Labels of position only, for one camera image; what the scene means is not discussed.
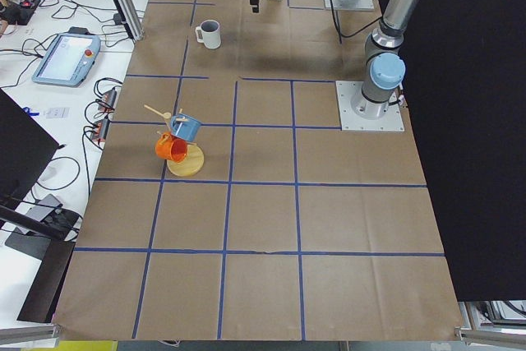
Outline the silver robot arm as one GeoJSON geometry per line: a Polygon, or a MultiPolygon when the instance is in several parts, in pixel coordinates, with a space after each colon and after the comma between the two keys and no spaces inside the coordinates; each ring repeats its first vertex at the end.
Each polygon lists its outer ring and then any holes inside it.
{"type": "Polygon", "coordinates": [[[389,0],[379,26],[367,37],[366,76],[350,99],[351,109],[361,118],[377,120],[387,113],[390,97],[406,72],[398,51],[417,3],[418,0],[389,0]]]}

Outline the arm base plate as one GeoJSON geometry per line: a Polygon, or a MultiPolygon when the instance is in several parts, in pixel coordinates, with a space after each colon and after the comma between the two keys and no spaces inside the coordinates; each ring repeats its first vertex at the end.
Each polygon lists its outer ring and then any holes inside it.
{"type": "Polygon", "coordinates": [[[396,93],[375,104],[362,95],[362,81],[336,81],[341,130],[344,132],[403,132],[404,122],[396,93]]]}
{"type": "MultiPolygon", "coordinates": [[[[352,12],[373,12],[375,6],[372,0],[332,0],[335,10],[352,12]]],[[[325,9],[330,10],[330,0],[324,0],[325,9]]]]}

